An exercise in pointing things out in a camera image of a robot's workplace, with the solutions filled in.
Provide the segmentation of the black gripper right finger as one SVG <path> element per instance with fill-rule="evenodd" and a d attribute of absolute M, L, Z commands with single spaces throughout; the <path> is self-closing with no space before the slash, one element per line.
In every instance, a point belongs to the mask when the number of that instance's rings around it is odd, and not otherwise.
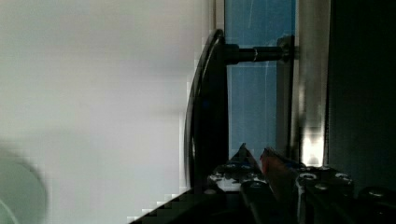
<path fill-rule="evenodd" d="M 272 148 L 261 154 L 265 183 L 248 181 L 241 185 L 241 201 L 247 210 L 247 224 L 298 224 L 295 210 L 297 172 L 293 161 Z"/>

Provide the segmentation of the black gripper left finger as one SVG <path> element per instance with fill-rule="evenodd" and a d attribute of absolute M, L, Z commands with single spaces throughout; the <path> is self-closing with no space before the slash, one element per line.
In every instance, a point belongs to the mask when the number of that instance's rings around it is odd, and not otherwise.
<path fill-rule="evenodd" d="M 243 143 L 224 164 L 217 166 L 207 177 L 207 194 L 236 193 L 244 184 L 266 186 L 267 181 L 255 158 Z"/>

